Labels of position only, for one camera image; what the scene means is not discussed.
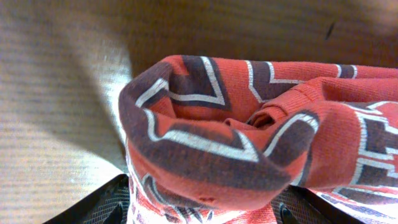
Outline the orange-red t-shirt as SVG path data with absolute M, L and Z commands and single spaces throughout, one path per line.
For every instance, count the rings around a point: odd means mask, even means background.
M 119 95 L 128 223 L 275 223 L 288 187 L 397 222 L 397 70 L 174 55 Z

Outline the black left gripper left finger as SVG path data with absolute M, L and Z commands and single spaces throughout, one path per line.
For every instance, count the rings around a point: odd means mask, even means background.
M 129 205 L 129 178 L 120 174 L 45 224 L 126 224 Z

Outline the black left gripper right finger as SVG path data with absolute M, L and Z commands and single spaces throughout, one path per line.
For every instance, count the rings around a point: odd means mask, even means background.
M 271 200 L 277 223 L 364 224 L 305 188 L 288 186 Z

